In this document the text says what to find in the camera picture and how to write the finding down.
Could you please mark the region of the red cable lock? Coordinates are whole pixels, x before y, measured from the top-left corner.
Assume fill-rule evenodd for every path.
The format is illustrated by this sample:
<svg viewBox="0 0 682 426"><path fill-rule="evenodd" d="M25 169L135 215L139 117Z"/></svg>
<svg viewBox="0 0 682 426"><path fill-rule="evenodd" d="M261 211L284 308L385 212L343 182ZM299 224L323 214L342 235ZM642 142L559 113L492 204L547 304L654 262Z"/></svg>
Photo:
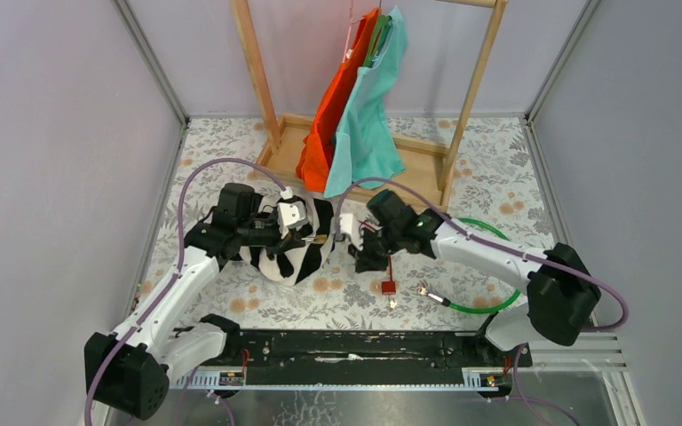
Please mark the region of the red cable lock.
<svg viewBox="0 0 682 426"><path fill-rule="evenodd" d="M376 231L376 227L368 221L361 222L361 228L370 232ZM394 296L397 292L397 283L393 277L393 258L388 256L387 259L387 277L380 282L379 289L383 296Z"/></svg>

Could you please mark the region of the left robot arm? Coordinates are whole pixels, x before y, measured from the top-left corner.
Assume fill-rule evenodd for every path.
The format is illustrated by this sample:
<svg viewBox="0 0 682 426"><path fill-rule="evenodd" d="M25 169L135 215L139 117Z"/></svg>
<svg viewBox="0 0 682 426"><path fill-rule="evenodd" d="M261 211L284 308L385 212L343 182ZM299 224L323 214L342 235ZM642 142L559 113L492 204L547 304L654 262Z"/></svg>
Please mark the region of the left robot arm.
<svg viewBox="0 0 682 426"><path fill-rule="evenodd" d="M280 193L273 206L249 185L228 183L218 202L183 235L178 258L138 308L108 334L84 346L85 422L99 402L139 420L165 400L171 381L204 361L232 363L240 327L208 315L183 336L171 337L179 316L231 262L244 262L267 280L291 287L318 271L333 249L329 201Z"/></svg>

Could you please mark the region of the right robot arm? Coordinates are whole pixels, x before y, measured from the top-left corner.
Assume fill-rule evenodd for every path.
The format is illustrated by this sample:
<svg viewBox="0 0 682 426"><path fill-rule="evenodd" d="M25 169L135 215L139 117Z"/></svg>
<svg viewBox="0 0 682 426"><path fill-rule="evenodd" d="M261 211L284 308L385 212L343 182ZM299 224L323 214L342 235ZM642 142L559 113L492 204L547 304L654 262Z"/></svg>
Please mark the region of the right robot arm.
<svg viewBox="0 0 682 426"><path fill-rule="evenodd" d="M523 305L502 309L483 324L473 343L482 364L498 364L522 343L574 345L601 298L586 265L567 244L523 248L467 228L437 209L416 212L391 190L375 195L367 208L378 223L375 230L363 229L352 213L337 220L357 272L380 270L390 255L406 251L469 266L526 297Z"/></svg>

